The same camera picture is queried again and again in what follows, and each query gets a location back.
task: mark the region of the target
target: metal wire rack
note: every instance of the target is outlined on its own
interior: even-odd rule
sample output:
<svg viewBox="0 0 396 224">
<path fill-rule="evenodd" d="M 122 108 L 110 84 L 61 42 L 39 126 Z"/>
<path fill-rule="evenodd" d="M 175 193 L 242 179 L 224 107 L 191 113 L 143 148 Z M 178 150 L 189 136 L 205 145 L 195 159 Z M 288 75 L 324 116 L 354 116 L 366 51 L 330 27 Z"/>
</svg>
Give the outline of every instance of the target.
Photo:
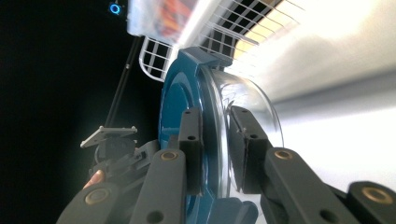
<svg viewBox="0 0 396 224">
<path fill-rule="evenodd" d="M 232 59 L 238 66 L 227 68 L 227 72 L 246 77 L 246 71 L 260 63 L 260 58 L 251 49 L 288 24 L 298 23 L 298 15 L 304 11 L 299 1 L 218 1 L 213 14 L 202 19 L 204 25 L 188 46 L 171 46 L 146 37 L 139 55 L 140 66 L 147 76 L 164 81 L 180 48 L 200 47 Z"/>
</svg>

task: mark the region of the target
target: blue light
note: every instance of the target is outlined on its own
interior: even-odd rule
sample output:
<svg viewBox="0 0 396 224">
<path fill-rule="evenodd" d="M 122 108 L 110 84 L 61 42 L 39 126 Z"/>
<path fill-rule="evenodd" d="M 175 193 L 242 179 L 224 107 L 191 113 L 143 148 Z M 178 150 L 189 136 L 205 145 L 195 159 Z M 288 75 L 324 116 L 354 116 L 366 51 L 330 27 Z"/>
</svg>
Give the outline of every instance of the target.
<svg viewBox="0 0 396 224">
<path fill-rule="evenodd" d="M 121 7 L 117 4 L 111 4 L 109 8 L 110 11 L 116 15 L 119 15 L 121 12 Z"/>
</svg>

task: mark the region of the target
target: black background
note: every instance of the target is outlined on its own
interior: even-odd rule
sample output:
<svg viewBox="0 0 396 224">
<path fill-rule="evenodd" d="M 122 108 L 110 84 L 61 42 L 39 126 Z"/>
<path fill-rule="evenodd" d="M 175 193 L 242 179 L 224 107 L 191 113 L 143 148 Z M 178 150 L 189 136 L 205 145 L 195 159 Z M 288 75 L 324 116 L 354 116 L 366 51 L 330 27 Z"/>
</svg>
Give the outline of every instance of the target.
<svg viewBox="0 0 396 224">
<path fill-rule="evenodd" d="M 86 182 L 134 37 L 108 2 L 0 1 L 0 223 L 54 223 Z M 157 138 L 162 83 L 134 60 L 115 127 Z"/>
</svg>

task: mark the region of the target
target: white surface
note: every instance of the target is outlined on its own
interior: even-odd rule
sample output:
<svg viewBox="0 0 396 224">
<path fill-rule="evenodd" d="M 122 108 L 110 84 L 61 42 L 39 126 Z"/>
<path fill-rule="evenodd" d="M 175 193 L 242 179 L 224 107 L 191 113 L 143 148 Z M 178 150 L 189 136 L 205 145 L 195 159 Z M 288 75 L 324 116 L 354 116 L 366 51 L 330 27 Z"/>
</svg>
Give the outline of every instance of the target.
<svg viewBox="0 0 396 224">
<path fill-rule="evenodd" d="M 254 49 L 259 68 L 246 76 L 275 103 L 285 147 L 324 182 L 396 190 L 396 2 L 305 7 L 300 24 Z"/>
</svg>

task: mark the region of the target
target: black cable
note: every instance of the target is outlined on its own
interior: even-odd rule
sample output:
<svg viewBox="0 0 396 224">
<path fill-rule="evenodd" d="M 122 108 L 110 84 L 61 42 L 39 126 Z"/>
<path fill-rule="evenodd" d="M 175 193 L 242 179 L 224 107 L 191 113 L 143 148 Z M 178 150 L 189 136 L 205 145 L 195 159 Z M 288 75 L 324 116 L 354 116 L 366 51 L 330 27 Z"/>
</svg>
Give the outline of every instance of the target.
<svg viewBox="0 0 396 224">
<path fill-rule="evenodd" d="M 140 40 L 141 37 L 135 37 L 134 42 L 132 43 L 131 50 L 129 51 L 128 58 L 126 60 L 124 69 L 121 74 L 119 86 L 117 87 L 116 94 L 114 95 L 113 102 L 111 103 L 111 107 L 107 115 L 107 119 L 105 123 L 106 128 L 111 127 L 114 123 L 114 119 L 119 109 L 121 96 L 123 95 L 123 92 L 125 90 L 125 86 L 134 62 L 134 58 L 138 51 L 138 47 L 140 46 Z"/>
</svg>

